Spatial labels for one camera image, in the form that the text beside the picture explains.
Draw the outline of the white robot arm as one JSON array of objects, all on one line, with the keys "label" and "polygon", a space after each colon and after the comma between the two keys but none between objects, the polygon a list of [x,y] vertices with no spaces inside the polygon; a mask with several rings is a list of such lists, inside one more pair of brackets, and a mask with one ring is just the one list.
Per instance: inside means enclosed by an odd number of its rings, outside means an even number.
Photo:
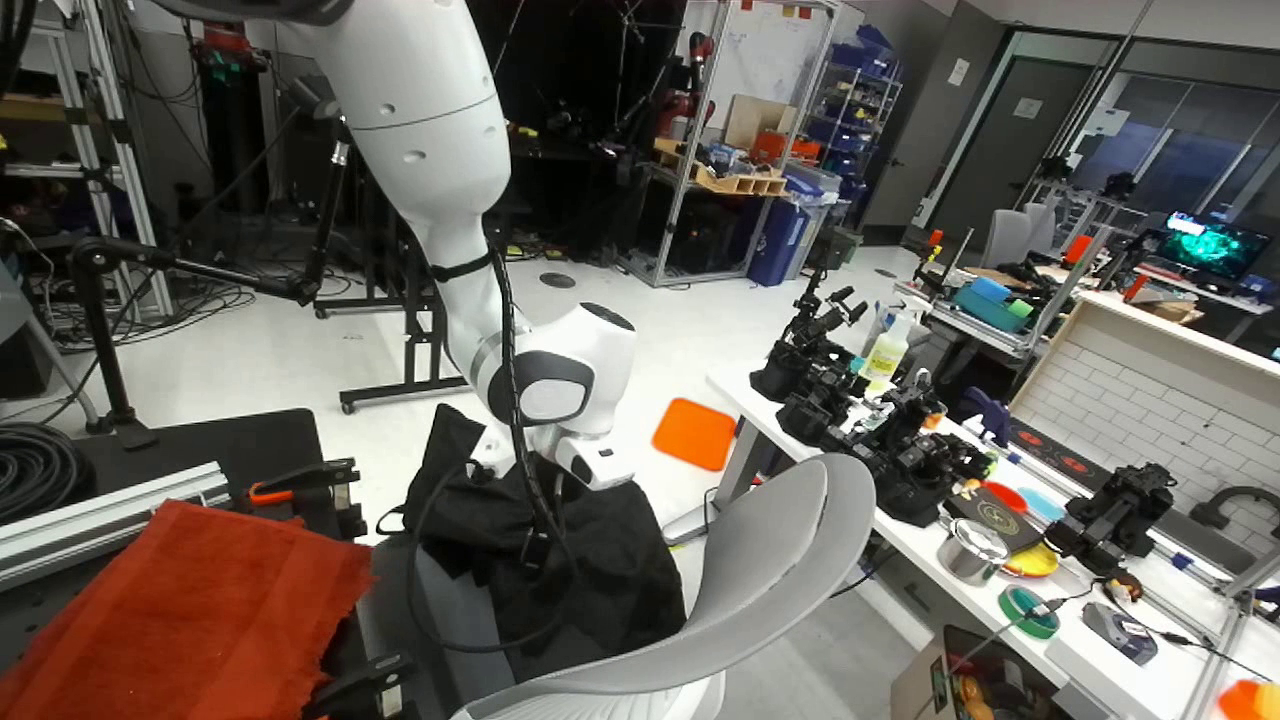
[{"label": "white robot arm", "polygon": [[446,361],[532,456],[593,493],[626,484],[614,407],[634,327],[599,304],[526,324],[484,217],[510,180],[509,119],[466,0],[156,0],[203,23],[264,20],[309,55],[364,168],[415,236],[446,316]]}]

